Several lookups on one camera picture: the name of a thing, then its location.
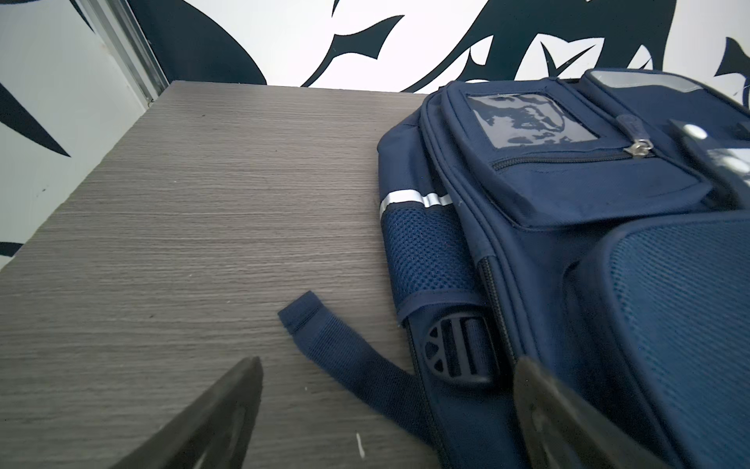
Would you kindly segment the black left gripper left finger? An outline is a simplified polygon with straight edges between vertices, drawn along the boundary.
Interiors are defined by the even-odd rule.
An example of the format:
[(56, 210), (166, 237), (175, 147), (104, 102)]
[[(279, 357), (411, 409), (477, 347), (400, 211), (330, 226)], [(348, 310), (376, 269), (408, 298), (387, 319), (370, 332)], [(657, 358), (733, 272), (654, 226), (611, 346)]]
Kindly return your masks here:
[(239, 361), (115, 468), (241, 468), (261, 404), (257, 357)]

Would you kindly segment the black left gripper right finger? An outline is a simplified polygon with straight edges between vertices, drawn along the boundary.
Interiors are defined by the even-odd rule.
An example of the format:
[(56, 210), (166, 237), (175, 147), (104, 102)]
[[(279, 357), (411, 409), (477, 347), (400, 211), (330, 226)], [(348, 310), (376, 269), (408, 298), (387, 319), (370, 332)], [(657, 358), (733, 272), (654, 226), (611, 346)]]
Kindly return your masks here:
[(513, 396), (533, 468), (666, 468), (539, 362), (522, 357)]

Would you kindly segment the navy blue student backpack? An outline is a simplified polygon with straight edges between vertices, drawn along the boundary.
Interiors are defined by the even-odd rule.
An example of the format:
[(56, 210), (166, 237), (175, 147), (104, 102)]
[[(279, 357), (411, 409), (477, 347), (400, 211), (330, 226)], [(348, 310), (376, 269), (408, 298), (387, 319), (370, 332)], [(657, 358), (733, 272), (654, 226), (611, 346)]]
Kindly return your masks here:
[(299, 350), (446, 468), (529, 468), (539, 362), (674, 468), (749, 464), (749, 111), (648, 70), (452, 82), (378, 144), (413, 371), (311, 292)]

